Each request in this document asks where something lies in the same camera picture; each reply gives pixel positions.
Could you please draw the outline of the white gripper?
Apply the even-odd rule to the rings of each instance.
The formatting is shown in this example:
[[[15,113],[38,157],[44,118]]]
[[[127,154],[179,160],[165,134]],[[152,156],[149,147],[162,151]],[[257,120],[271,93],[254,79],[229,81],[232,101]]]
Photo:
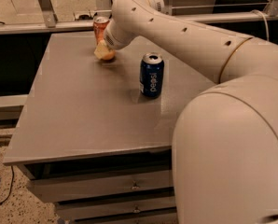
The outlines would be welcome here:
[[[119,50],[129,46],[135,38],[136,35],[123,30],[115,21],[111,21],[107,24],[104,30],[105,41],[101,40],[98,42],[94,55],[100,59],[103,53],[107,53],[111,49]]]

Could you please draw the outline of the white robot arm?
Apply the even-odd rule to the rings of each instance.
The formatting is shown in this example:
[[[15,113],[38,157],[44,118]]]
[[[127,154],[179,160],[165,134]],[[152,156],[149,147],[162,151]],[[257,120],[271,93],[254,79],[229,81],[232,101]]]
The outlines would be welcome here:
[[[214,82],[172,141],[179,224],[278,224],[278,45],[163,14],[163,0],[115,0],[104,39],[142,36]]]

